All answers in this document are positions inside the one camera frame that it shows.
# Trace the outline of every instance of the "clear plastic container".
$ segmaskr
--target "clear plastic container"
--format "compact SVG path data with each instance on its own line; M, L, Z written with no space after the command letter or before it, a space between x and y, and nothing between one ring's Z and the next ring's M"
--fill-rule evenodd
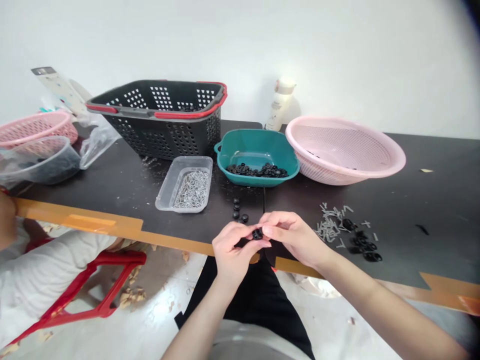
M208 156L179 156L176 157L170 165L165 180L161 185L160 192L156 197L155 207L162 211L173 211L176 213L199 213L207 206L209 202L210 183L212 182L212 169L214 161ZM208 173L205 194L200 194L203 198L198 207L176 207L175 200L179 195L184 178L194 172Z
M80 156L65 136L27 142L0 155L0 184L11 188L21 181L58 184L80 170Z

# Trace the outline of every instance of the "teal square bowl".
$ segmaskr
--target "teal square bowl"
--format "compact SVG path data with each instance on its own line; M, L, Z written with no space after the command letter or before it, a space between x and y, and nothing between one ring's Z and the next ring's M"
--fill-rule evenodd
M216 162L228 180L236 185L256 188L272 188L299 173L300 164L294 149L281 132L257 129L238 129L225 134L215 145ZM243 176L228 172L230 165L245 163L253 170L260 170L265 163L285 169L287 177Z

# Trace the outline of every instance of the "small metal rod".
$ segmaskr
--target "small metal rod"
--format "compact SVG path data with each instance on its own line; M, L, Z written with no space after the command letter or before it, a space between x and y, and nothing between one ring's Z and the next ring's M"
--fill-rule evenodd
M339 239L340 239L340 245L335 246L335 247L336 247L336 248L347 248L347 247L345 246L344 241L342 240L342 238L339 237Z

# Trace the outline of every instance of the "pink colander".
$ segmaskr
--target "pink colander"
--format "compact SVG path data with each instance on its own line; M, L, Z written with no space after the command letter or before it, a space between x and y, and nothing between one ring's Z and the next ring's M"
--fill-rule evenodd
M79 133L70 121L71 115L62 110L41 112L0 126L0 148L19 145L48 136L65 136L73 144Z
M402 148L382 132L356 122L300 116L286 127L300 173L319 183L349 185L399 172Z

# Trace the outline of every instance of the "red stool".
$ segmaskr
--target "red stool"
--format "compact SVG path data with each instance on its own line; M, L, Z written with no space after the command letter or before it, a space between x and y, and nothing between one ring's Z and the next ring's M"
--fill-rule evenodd
M34 248L39 247L45 243L48 243L52 239L46 239L39 241L33 245L27 247L27 252L33 250ZM78 276L73 280L70 286L65 290L65 292L60 296L60 298L55 301L55 303L47 310L45 314L40 318L38 322L30 326L25 332L23 332L19 337L13 340L10 344L16 344L20 340L24 339L31 333L39 329L51 328L58 325L63 325L67 323L72 323L78 320L92 319L92 318L107 318L112 315L117 309L113 305L113 301L119 291L124 286L125 281L128 279L130 273L139 265L144 265L147 261L147 255L144 252L140 251L126 251L122 254L102 251L98 257L89 263L86 266L86 269L82 271ZM123 271L120 274L118 280L113 284L108 294L101 301L101 303L94 309L79 312L79 313L69 313L65 311L65 307L75 298L79 293L83 285L88 281L90 276L97 270L101 265L123 265Z

